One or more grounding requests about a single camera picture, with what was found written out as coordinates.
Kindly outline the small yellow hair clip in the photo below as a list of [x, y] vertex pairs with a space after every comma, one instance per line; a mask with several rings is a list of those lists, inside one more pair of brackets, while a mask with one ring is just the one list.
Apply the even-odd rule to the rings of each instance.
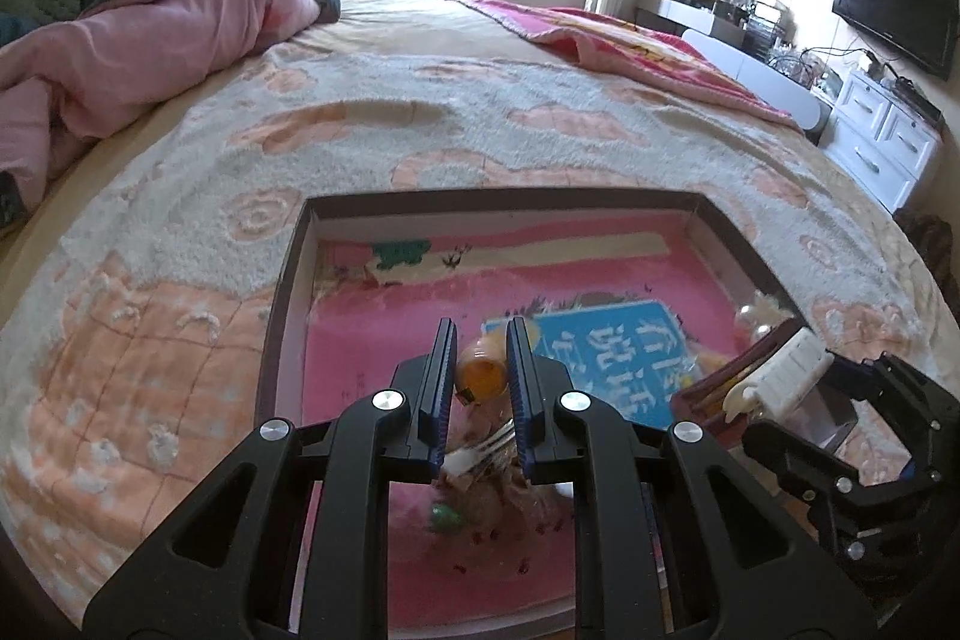
[[508, 388], [509, 320], [483, 331], [477, 339], [460, 349], [455, 364], [454, 395], [464, 406], [483, 404], [500, 398]]

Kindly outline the pink quilt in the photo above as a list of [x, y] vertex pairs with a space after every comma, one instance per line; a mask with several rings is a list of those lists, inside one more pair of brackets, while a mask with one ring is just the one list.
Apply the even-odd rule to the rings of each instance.
[[320, 18], [316, 0], [155, 0], [2, 49], [2, 188], [31, 213], [91, 143]]

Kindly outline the pink book in box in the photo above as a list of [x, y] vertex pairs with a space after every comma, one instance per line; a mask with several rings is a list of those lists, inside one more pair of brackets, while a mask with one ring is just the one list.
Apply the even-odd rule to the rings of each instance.
[[[574, 385], [626, 419], [662, 429], [675, 393], [747, 347], [737, 302], [679, 216], [550, 224], [488, 236], [430, 234], [397, 244], [320, 242], [311, 299], [291, 330], [306, 422], [332, 419], [427, 354], [441, 321], [457, 330], [448, 443], [482, 442], [509, 420], [506, 323]], [[532, 486], [512, 445], [477, 474], [392, 487], [389, 629], [404, 637], [532, 632], [571, 601], [573, 500]]]

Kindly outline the white drawer cabinet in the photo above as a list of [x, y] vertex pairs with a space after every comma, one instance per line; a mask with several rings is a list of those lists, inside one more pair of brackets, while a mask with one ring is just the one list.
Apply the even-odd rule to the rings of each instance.
[[893, 214], [926, 195], [939, 166], [942, 136], [895, 92], [851, 70], [818, 147]]

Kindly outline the pink red cartoon blanket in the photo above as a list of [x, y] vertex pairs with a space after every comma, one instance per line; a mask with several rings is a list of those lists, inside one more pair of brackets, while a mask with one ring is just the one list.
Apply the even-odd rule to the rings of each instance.
[[567, 7], [528, 7], [506, 0], [459, 0], [534, 46], [559, 53], [596, 73], [618, 74], [641, 85], [799, 131], [775, 109], [676, 35], [636, 26], [607, 14]]

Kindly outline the pearl clips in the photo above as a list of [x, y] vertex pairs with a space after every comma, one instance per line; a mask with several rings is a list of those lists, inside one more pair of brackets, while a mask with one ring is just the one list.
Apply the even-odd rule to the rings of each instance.
[[794, 317], [793, 310], [784, 307], [775, 296], [755, 291], [745, 304], [737, 308], [734, 315], [736, 337], [745, 344], [755, 344], [781, 323]]

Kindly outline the brown hair clip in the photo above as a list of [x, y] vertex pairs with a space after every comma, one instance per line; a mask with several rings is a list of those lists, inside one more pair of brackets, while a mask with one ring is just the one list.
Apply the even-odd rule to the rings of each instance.
[[770, 359], [802, 326], [804, 323], [799, 319], [783, 321], [721, 369], [675, 393], [670, 400], [674, 419], [677, 422], [691, 420], [722, 442], [737, 442], [745, 431], [747, 419], [739, 416], [732, 422], [726, 422], [722, 402], [727, 393], [750, 372], [757, 370], [766, 359]]

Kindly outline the pink pompom hair clip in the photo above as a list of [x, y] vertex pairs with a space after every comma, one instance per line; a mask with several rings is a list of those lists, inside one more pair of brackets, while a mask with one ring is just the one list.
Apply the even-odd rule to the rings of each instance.
[[500, 494], [488, 482], [460, 491], [449, 484], [434, 487], [430, 530], [438, 534], [487, 534], [503, 520]]

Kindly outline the black set-top box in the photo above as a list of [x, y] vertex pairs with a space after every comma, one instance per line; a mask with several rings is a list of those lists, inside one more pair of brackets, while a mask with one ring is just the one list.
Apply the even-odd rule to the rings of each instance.
[[892, 78], [884, 78], [882, 86], [893, 92], [902, 103], [907, 104], [914, 113], [918, 113], [919, 117], [923, 117], [924, 122], [931, 128], [940, 130], [944, 126], [942, 110], [931, 103], [913, 81], [905, 76], [892, 76]]

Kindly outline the black wall television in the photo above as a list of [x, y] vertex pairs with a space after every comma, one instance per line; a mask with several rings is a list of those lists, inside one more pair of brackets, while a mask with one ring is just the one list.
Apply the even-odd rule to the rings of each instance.
[[947, 80], [952, 73], [958, 0], [833, 0], [832, 12], [935, 78]]

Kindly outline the floral fabric scrunchie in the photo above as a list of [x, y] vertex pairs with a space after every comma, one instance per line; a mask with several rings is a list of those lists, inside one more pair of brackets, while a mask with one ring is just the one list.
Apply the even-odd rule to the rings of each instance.
[[454, 406], [436, 487], [483, 533], [510, 518], [523, 531], [543, 533], [573, 512], [569, 495], [553, 486], [534, 486], [524, 474], [508, 395]]

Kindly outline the bear pattern bed blanket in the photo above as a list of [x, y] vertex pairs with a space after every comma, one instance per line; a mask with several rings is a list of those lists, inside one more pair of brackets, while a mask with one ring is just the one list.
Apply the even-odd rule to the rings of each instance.
[[2, 525], [76, 626], [249, 431], [304, 200], [436, 188], [703, 193], [846, 356], [947, 388], [958, 326], [901, 232], [799, 131], [594, 73], [466, 5], [352, 0], [76, 164], [2, 255]]

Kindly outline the dark cardboard box tray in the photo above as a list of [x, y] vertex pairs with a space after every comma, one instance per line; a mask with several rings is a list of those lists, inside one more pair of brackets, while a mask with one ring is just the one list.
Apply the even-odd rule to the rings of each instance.
[[[288, 452], [267, 492], [313, 537], [299, 631], [306, 638], [387, 632], [387, 503], [392, 484], [436, 476], [449, 427], [457, 331], [400, 364], [386, 388], [337, 419], [299, 429], [304, 335], [290, 317], [299, 268], [291, 242], [260, 367], [257, 409], [285, 429]], [[661, 638], [661, 560], [679, 559], [709, 614], [695, 638], [869, 638], [867, 599], [740, 464], [692, 424], [631, 424], [579, 392], [560, 362], [506, 325], [517, 453], [535, 484], [574, 491], [576, 626], [581, 638]]]

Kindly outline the white grey low desk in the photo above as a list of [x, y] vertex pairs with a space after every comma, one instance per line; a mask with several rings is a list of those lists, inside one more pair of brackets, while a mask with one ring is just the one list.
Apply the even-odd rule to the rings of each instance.
[[673, 32], [722, 73], [739, 81], [775, 109], [784, 110], [816, 142], [823, 130], [822, 104], [809, 91], [745, 52], [745, 32], [708, 8], [679, 0], [636, 0], [636, 25]]

